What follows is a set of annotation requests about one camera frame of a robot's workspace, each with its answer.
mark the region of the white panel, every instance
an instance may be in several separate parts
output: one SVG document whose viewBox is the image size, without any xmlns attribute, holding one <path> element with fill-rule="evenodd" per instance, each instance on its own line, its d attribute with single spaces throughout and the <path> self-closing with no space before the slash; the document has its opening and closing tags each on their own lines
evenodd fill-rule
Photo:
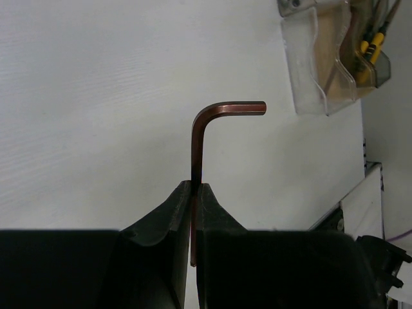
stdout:
<svg viewBox="0 0 412 309">
<path fill-rule="evenodd" d="M 205 135 L 204 180 L 246 227 L 306 229 L 363 178 L 358 104 L 295 114 L 273 0 L 2 0 L 0 15 L 2 228 L 134 223 L 190 177 L 192 121 L 224 100 L 268 104 Z"/>
<path fill-rule="evenodd" d="M 345 233 L 382 238 L 382 191 L 380 166 L 376 166 L 354 190 L 342 199 Z"/>
<path fill-rule="evenodd" d="M 412 1 L 403 1 L 382 49 L 391 59 L 392 78 L 362 100 L 368 160 L 380 161 L 384 168 L 384 223 L 388 238 L 412 229 L 411 15 Z M 395 244 L 412 248 L 412 237 Z"/>
</svg>

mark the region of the plastic tool organizer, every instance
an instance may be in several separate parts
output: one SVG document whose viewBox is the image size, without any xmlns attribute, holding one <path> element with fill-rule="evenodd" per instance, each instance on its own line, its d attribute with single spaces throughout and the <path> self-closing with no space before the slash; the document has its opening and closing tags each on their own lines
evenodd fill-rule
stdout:
<svg viewBox="0 0 412 309">
<path fill-rule="evenodd" d="M 373 0 L 278 0 L 278 5 L 297 114 L 331 115 L 391 77 L 384 53 L 372 65 L 359 49 Z M 368 78 L 357 83 L 360 66 Z"/>
</svg>

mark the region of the purple wire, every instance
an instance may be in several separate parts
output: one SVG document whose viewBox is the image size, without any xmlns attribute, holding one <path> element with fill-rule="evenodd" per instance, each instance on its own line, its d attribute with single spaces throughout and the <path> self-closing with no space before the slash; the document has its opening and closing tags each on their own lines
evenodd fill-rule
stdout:
<svg viewBox="0 0 412 309">
<path fill-rule="evenodd" d="M 400 240 L 400 239 L 402 239 L 402 238 L 405 238 L 406 236 L 408 236 L 408 235 L 410 235 L 410 234 L 412 234 L 412 229 L 410 229 L 409 231 L 407 231 L 407 232 L 405 232 L 405 233 L 402 233 L 401 235 L 398 235 L 398 236 L 395 236 L 395 237 L 386 239 L 386 241 L 388 241 L 388 242 L 391 243 L 392 241 L 396 241 L 396 240 Z"/>
</svg>

